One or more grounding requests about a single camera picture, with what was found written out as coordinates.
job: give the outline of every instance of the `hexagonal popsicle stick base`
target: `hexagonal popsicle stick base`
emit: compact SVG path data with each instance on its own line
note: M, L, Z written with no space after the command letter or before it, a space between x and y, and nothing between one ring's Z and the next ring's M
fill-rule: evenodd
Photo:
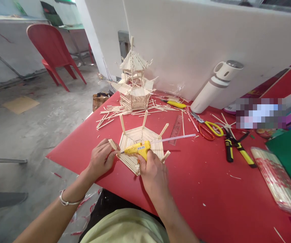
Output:
M137 127L122 134L119 147L121 152L123 152L127 147L132 146L136 143L144 143L144 141L149 140L158 141L159 135L150 129L144 127ZM151 150L158 155L159 159L163 159L163 145L162 142L151 144ZM117 157L137 176L140 175L140 166L138 165L138 158L136 155L120 154Z

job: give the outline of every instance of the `white thermos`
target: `white thermos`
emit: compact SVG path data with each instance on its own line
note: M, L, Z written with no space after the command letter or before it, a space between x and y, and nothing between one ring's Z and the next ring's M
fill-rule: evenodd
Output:
M243 64L233 60L217 64L214 68L215 75L209 79L190 109L195 113L202 113L242 69Z

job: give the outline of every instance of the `concrete floor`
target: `concrete floor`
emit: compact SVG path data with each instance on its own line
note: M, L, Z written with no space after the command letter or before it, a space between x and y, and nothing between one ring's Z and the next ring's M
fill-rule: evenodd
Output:
M0 90L0 158L28 159L26 165L0 163L0 192L29 193L20 205L0 209L0 242L12 242L77 176L45 156L92 112L92 95L109 90L107 81L98 79L97 67L85 61L87 66L79 69L87 85L77 74L78 79L73 80L65 69L58 70L71 92L57 87L48 73ZM40 104L20 115L2 106L20 96ZM98 189L93 185L90 192ZM86 202L86 209L78 213L78 224L69 225L60 242L77 242L78 236L69 233L82 230L85 221L81 216L88 214L97 198L96 193Z

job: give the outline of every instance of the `ruler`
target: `ruler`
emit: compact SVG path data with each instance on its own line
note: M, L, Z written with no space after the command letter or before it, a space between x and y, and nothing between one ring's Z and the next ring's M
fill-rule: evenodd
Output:
M182 119L181 115L178 115L176 122L175 122L175 125L173 125L173 129L172 129L170 137L177 137L178 136L182 123L183 123L183 119ZM170 140L168 143L176 146L176 139Z

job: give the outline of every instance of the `silver bracelet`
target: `silver bracelet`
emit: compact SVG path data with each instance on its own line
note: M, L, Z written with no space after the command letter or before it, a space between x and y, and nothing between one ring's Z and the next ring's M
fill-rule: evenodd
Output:
M80 201L77 201L77 202L66 202L66 201L64 201L63 198L62 198L62 194L63 194L64 191L65 191L65 190L63 190L63 191L61 192L61 195L60 195L60 201L61 201L62 205L64 205L64 206L80 204L80 202L82 202L83 199L84 199L84 197L83 197L83 199L81 199Z

